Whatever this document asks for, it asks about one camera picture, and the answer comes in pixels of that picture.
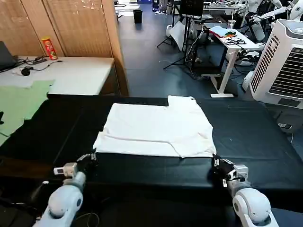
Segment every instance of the floor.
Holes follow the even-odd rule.
[[[135,24],[133,9],[140,8],[143,11],[142,24]],[[193,80],[187,69],[171,66],[166,70],[163,68],[173,61],[181,58],[182,53],[177,48],[162,44],[165,36],[166,26],[171,24],[172,16],[155,14],[152,12],[151,4],[131,4],[120,7],[123,16],[119,18],[119,32],[122,43],[127,79],[130,96],[133,97],[167,97],[193,96],[194,98],[210,98],[215,89],[208,79],[202,81]],[[223,47],[214,46],[211,56],[214,62],[221,57]],[[238,67],[239,71],[250,71],[249,67]],[[239,97],[244,93],[241,82],[244,75],[235,69],[231,78],[237,82]],[[303,159],[303,129],[293,135],[292,145]]]

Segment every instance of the red can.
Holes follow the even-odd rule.
[[[51,60],[56,60],[58,59],[58,56],[57,56],[57,53],[53,47],[53,44],[52,44],[52,41],[50,39],[50,37],[43,37],[42,39],[42,42],[45,46],[45,49],[48,53],[48,56]]]

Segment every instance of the trash can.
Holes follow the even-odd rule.
[[[134,9],[134,23],[135,24],[142,23],[142,10]]]

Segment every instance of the white air conditioner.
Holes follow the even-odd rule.
[[[257,101],[303,109],[303,22],[277,20],[250,90]]]

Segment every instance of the black table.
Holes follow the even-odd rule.
[[[302,161],[266,109],[254,101],[235,99],[197,102],[214,127],[218,154],[247,165],[249,181],[273,207],[302,211],[295,204],[303,192]],[[52,95],[0,147],[0,155],[54,166],[75,161],[91,150],[113,103],[168,105],[166,98]],[[88,192],[230,204],[227,190],[214,181],[210,158],[97,157],[99,165],[88,176]],[[52,175],[46,178],[56,180]]]

